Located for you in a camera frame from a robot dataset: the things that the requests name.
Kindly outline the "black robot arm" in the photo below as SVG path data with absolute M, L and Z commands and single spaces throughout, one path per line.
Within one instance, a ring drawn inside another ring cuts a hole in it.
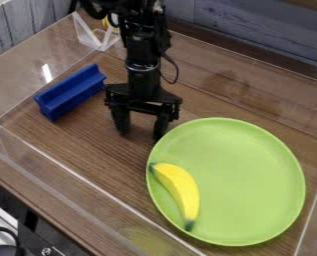
M 162 0 L 79 0 L 82 8 L 97 20 L 118 16 L 110 21 L 119 29 L 126 48 L 125 65 L 127 82 L 106 86 L 105 105 L 118 132 L 130 130 L 130 112 L 135 111 L 157 117 L 153 138 L 165 135 L 169 123 L 179 118 L 182 98 L 161 85 L 161 59 L 177 68 L 166 54 L 171 35 L 167 30 L 165 5 Z

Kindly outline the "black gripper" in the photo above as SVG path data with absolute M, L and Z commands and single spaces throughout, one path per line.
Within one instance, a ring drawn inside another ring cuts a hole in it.
M 127 70 L 127 82 L 106 86 L 105 104 L 110 107 L 115 128 L 121 135 L 130 129 L 130 112 L 157 116 L 153 138 L 165 135 L 169 122 L 179 118 L 182 98 L 161 86 L 161 72 Z

